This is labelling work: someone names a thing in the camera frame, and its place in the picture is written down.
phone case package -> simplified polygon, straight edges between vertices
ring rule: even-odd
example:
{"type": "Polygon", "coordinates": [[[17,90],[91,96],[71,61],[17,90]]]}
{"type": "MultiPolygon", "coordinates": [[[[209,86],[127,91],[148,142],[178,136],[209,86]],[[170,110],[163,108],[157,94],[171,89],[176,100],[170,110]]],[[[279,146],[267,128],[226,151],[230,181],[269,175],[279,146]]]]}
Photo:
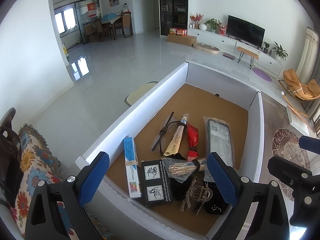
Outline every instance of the phone case package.
{"type": "MultiPolygon", "coordinates": [[[[206,155],[216,152],[227,166],[235,167],[234,148],[228,123],[216,118],[204,117],[206,134],[206,155]]],[[[214,182],[207,166],[204,169],[204,181],[214,182]]]]}

rocking chair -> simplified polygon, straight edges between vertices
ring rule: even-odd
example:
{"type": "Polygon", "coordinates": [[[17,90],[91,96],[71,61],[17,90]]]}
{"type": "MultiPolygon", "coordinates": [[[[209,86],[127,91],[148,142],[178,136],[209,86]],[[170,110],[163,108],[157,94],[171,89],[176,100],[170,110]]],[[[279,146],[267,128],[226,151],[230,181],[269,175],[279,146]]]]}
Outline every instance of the rocking chair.
{"type": "Polygon", "coordinates": [[[302,100],[314,100],[320,98],[320,87],[317,84],[316,80],[312,79],[308,85],[302,84],[293,69],[285,70],[283,72],[283,80],[278,80],[280,85],[285,89],[285,92],[282,93],[285,100],[290,104],[300,114],[308,117],[307,114],[296,109],[287,99],[286,95],[290,95],[293,98],[298,99],[300,102],[302,100]]]}

tv stand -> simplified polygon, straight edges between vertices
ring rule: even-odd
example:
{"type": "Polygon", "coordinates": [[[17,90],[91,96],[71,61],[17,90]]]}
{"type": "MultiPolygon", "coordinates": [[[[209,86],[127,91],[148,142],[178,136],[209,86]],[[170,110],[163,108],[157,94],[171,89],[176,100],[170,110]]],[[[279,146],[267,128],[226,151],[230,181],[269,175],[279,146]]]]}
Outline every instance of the tv stand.
{"type": "MultiPolygon", "coordinates": [[[[263,53],[261,50],[257,48],[255,45],[250,45],[246,41],[239,41],[239,39],[236,39],[235,37],[226,37],[221,36],[217,33],[212,33],[209,31],[201,31],[198,29],[188,29],[188,35],[197,37],[197,42],[204,43],[207,45],[215,46],[220,51],[226,52],[234,57],[240,56],[240,51],[237,50],[238,47],[242,47],[243,49],[246,49],[256,55],[259,56],[259,60],[257,59],[254,63],[254,65],[263,71],[267,72],[269,75],[273,77],[278,77],[281,72],[282,64],[280,62],[277,62],[274,58],[269,56],[268,54],[263,53]]],[[[243,55],[242,61],[245,61],[252,65],[252,59],[247,54],[243,55]]]]}

potted plant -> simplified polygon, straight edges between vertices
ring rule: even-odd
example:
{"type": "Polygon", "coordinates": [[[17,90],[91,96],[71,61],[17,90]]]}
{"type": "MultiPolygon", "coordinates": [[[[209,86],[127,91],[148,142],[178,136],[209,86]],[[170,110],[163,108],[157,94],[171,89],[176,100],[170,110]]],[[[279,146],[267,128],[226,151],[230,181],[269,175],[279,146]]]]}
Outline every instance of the potted plant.
{"type": "Polygon", "coordinates": [[[212,19],[207,20],[204,24],[208,24],[211,27],[210,31],[215,33],[215,32],[217,32],[220,21],[215,18],[212,18],[212,19]]]}
{"type": "Polygon", "coordinates": [[[275,42],[275,45],[274,45],[274,47],[272,49],[274,49],[275,52],[276,52],[275,59],[277,61],[280,61],[280,59],[282,59],[282,60],[284,59],[285,60],[285,58],[288,56],[287,51],[284,50],[281,45],[278,46],[278,43],[276,43],[276,42],[275,42]]]}
{"type": "Polygon", "coordinates": [[[266,41],[264,42],[264,49],[263,49],[263,53],[268,54],[268,48],[270,47],[270,44],[267,43],[266,41]]]}
{"type": "Polygon", "coordinates": [[[190,19],[195,22],[195,29],[199,29],[199,22],[202,20],[202,18],[203,15],[201,14],[196,14],[196,16],[190,15],[190,19]]]}

window frame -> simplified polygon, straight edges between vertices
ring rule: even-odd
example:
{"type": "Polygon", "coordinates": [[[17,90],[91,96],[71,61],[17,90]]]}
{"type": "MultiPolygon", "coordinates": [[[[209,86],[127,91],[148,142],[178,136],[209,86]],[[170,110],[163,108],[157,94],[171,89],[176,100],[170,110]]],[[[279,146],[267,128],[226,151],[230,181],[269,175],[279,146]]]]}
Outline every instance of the window frame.
{"type": "Polygon", "coordinates": [[[66,24],[66,20],[64,18],[64,11],[68,10],[68,9],[73,9],[73,15],[74,15],[74,18],[75,18],[75,22],[76,22],[76,28],[75,28],[75,31],[79,29],[79,26],[78,26],[78,21],[77,21],[77,15],[76,15],[76,7],[74,6],[74,4],[70,4],[70,5],[67,5],[67,6],[63,6],[61,8],[57,8],[54,10],[54,16],[56,16],[56,14],[59,14],[61,13],[61,16],[62,16],[62,22],[63,22],[63,26],[64,26],[64,32],[63,33],[60,33],[60,37],[62,38],[63,36],[71,33],[71,32],[68,32],[68,28],[67,28],[67,24],[66,24]]]}

